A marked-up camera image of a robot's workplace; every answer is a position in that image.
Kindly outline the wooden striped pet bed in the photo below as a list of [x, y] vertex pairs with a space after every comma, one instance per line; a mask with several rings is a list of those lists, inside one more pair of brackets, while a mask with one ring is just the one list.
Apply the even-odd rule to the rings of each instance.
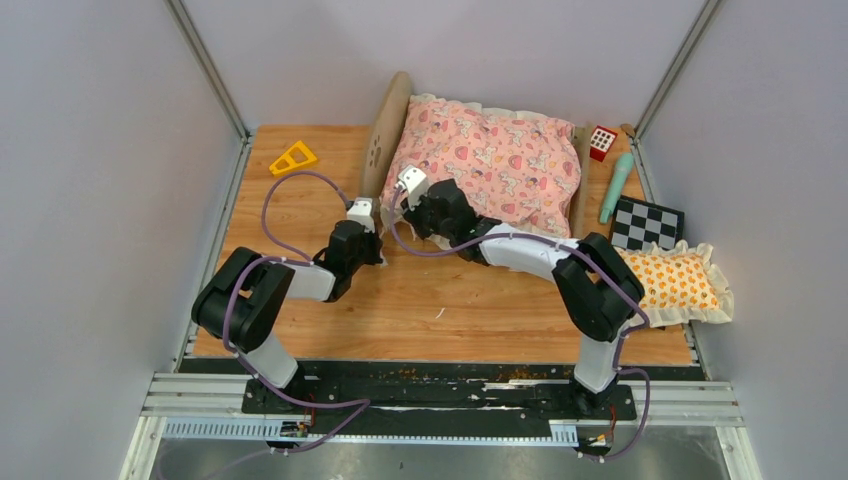
[[[359, 193], [363, 197], [377, 199], [379, 205], [379, 197], [405, 124], [409, 99], [413, 95], [420, 94], [413, 93], [410, 76], [405, 72], [396, 73], [389, 83], [367, 136]], [[588, 136], [591, 128], [590, 126], [578, 127], [575, 124], [574, 126], [573, 144], [580, 160], [581, 180], [570, 202], [569, 220], [572, 236], [580, 237], [588, 231], [584, 214], [590, 173]]]

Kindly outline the orange duck print pillow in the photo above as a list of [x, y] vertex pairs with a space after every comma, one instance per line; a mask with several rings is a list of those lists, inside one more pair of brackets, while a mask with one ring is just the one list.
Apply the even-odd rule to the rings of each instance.
[[684, 240], [669, 250], [656, 243], [641, 252], [617, 249], [644, 287], [640, 307], [652, 328], [733, 320], [734, 296], [712, 262], [713, 250], [708, 243], [691, 247]]

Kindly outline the pink unicorn drawstring bag blanket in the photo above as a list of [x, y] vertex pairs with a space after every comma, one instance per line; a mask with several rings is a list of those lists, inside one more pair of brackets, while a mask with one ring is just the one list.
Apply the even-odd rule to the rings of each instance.
[[569, 207], [581, 180], [572, 122], [531, 111], [413, 95], [380, 194], [382, 230], [399, 222], [397, 178], [413, 166], [431, 184], [454, 179], [480, 215], [520, 230], [572, 236]]

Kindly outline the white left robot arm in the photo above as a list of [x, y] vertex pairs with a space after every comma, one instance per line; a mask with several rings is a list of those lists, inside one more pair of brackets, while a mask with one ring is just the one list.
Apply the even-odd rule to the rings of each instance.
[[362, 266], [383, 263], [381, 248], [375, 228], [354, 220], [337, 222], [328, 245], [306, 263], [239, 247], [201, 290], [191, 319], [269, 381], [271, 404], [296, 412], [306, 400], [296, 379], [303, 371], [273, 334], [284, 301], [337, 301]]

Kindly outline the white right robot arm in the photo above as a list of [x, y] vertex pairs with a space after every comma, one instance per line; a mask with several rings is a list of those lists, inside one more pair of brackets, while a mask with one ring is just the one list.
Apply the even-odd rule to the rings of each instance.
[[640, 280], [604, 236], [577, 240], [522, 231], [476, 213], [454, 180], [430, 183], [414, 167], [399, 175], [391, 205], [419, 237], [446, 240], [445, 255], [552, 282], [581, 334], [572, 406], [589, 418], [609, 407], [623, 339], [634, 329], [632, 318], [646, 314]]

